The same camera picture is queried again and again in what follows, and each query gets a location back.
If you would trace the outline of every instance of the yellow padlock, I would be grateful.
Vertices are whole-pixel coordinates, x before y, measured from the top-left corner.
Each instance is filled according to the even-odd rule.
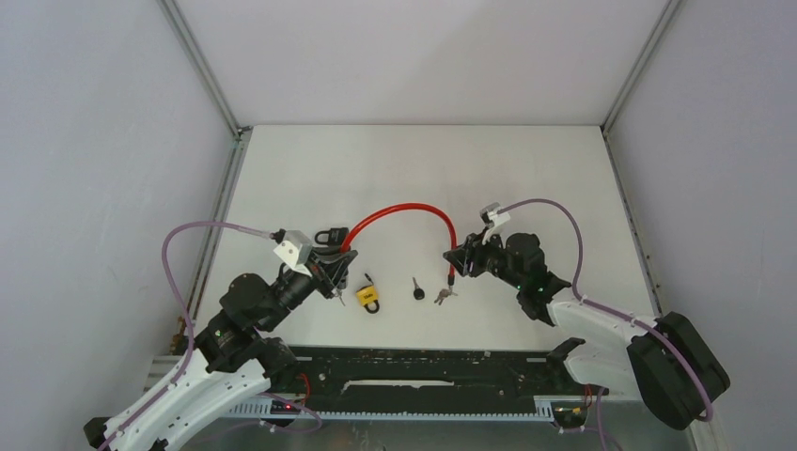
[[[379,311],[379,293],[376,290],[376,287],[373,285],[373,280],[366,274],[366,279],[371,285],[366,287],[362,287],[357,291],[357,299],[360,301],[360,305],[365,307],[368,313],[376,313]]]

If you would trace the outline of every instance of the white cable clip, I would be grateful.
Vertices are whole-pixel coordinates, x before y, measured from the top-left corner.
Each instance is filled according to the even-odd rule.
[[[487,230],[484,231],[484,237],[481,239],[482,244],[487,244],[487,241],[490,240],[490,237],[493,235],[498,235],[501,233],[501,229],[504,228],[504,224],[509,222],[509,213],[503,212],[499,213],[498,211],[501,210],[501,204],[498,202],[493,202],[487,207],[481,209],[478,215],[481,217],[481,220],[484,222],[484,225],[487,226]]]
[[[629,323],[632,328],[637,327],[636,324],[633,323],[634,321],[636,321],[636,314],[634,312],[628,312],[626,315],[628,315],[628,319],[626,319],[625,321]]]
[[[274,253],[290,268],[299,274],[312,275],[305,266],[310,252],[313,250],[313,241],[299,230],[288,230],[282,237],[282,242],[276,245]]]

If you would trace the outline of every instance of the white table surface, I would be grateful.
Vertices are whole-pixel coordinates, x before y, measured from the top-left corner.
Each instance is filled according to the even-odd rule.
[[[582,228],[581,290],[613,306],[653,312],[631,230],[598,127],[257,126],[246,150],[227,220],[312,238],[351,228],[375,210],[423,202],[445,211],[458,241],[482,228],[478,211],[528,197],[564,204]],[[548,267],[566,280],[576,263],[567,218],[546,205],[511,213],[503,237],[536,233]],[[448,350],[550,350],[574,331],[528,319],[516,290],[488,274],[457,278],[459,296],[432,301],[445,286],[444,223],[424,211],[385,217],[357,236],[346,306],[315,293],[273,335],[289,345]],[[232,279],[256,272],[271,283],[273,241],[225,230],[199,307],[197,329],[221,309]],[[370,315],[354,292],[368,272],[381,310]],[[426,291],[413,298],[412,277]]]

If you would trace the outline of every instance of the red cable lock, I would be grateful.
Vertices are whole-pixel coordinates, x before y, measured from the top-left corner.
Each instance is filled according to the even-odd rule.
[[[352,246],[352,241],[354,237],[357,236],[360,232],[363,231],[368,225],[373,223],[379,218],[387,216],[388,214],[396,213],[398,211],[405,211],[405,210],[423,210],[428,211],[430,213],[434,213],[440,219],[445,222],[445,225],[448,227],[448,235],[451,237],[451,249],[457,247],[457,231],[454,230],[454,224],[451,222],[451,219],[446,215],[442,210],[438,209],[437,207],[433,207],[428,204],[419,204],[415,202],[409,202],[406,204],[397,204],[391,207],[387,207],[371,213],[366,219],[360,221],[359,224],[355,225],[349,235],[346,236],[346,239],[343,241],[343,244],[340,246],[340,252],[347,252]],[[448,284],[450,286],[454,285],[454,265],[450,265],[448,269]]]

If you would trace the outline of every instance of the black padlock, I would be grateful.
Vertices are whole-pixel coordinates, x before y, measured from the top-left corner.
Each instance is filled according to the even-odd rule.
[[[339,246],[346,240],[346,235],[349,235],[348,227],[332,227],[317,233],[313,239],[322,246]]]

